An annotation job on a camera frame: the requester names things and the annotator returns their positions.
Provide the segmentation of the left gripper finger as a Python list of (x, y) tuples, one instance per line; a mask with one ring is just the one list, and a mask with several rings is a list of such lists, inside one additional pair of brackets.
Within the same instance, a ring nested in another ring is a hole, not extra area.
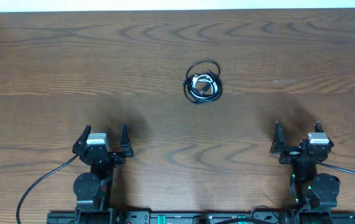
[(128, 137), (126, 124), (123, 124), (122, 128), (121, 128), (120, 147), (121, 147), (122, 152), (124, 153), (125, 157), (133, 157), (134, 156), (134, 150), (131, 146), (131, 142)]
[(87, 149), (87, 139), (91, 132), (91, 126), (87, 125), (81, 136), (76, 140), (73, 145), (72, 153), (74, 154), (82, 154)]

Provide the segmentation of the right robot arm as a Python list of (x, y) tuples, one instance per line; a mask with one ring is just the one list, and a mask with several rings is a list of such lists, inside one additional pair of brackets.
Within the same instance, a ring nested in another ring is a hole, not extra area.
[(292, 166), (290, 193), (297, 207), (279, 216), (280, 223), (331, 223), (330, 211), (337, 206), (340, 180), (330, 174), (318, 173), (316, 165), (328, 158), (333, 142), (316, 122), (298, 146), (286, 144), (283, 129), (275, 122), (271, 154), (279, 155), (279, 163)]

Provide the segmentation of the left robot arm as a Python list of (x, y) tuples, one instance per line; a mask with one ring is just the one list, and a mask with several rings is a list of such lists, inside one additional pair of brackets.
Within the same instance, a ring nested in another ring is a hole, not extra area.
[(124, 223), (122, 211), (110, 206), (114, 169), (133, 157), (126, 125), (121, 128), (120, 151), (112, 151), (105, 133), (92, 133), (87, 125), (73, 145), (72, 153), (90, 166), (74, 181), (76, 195), (75, 223)]

